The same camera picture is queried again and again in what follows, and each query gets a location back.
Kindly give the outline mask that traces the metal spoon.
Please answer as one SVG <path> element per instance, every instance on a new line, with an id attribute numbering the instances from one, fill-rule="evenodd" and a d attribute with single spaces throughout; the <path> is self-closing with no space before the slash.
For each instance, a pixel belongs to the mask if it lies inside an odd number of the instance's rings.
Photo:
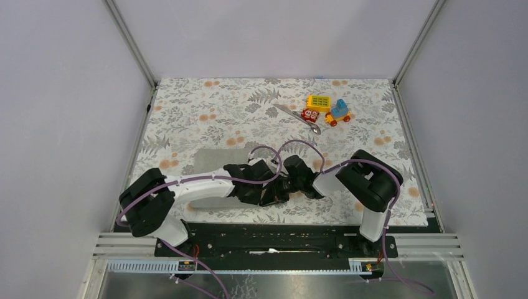
<path id="1" fill-rule="evenodd" d="M 320 135 L 320 134 L 321 134 L 321 129 L 320 129 L 320 127 L 319 127 L 317 124 L 315 124 L 315 123 L 313 123 L 313 122 L 311 122 L 311 121 L 308 121 L 308 120 L 304 120 L 304 122 L 310 127 L 310 129 L 311 129 L 315 134 L 317 134 L 317 135 Z"/>

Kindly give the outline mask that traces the grey cloth napkin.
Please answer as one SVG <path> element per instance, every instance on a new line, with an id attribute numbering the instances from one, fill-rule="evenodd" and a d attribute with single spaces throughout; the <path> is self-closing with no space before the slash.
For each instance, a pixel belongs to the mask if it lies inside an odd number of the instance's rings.
<path id="1" fill-rule="evenodd" d="M 194 174 L 206 173 L 223 168 L 226 164 L 245 164 L 250 148 L 199 149 L 194 155 Z M 210 197 L 188 203 L 188 208 L 198 211 L 221 209 L 251 209 L 257 205 L 240 202 L 236 197 Z"/>

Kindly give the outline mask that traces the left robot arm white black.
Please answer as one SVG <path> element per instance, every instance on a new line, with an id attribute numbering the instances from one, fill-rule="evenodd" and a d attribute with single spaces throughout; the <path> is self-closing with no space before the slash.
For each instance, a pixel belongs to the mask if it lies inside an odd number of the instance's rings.
<path id="1" fill-rule="evenodd" d="M 175 254 L 185 256 L 191 252 L 193 240 L 186 222 L 170 215 L 173 205 L 234 198 L 267 206 L 286 200 L 289 187 L 289 178 L 272 171 L 262 159 L 226 164 L 195 176 L 170 177 L 153 168 L 121 193 L 122 211 L 116 223 L 128 227 L 134 237 L 155 237 L 169 244 Z"/>

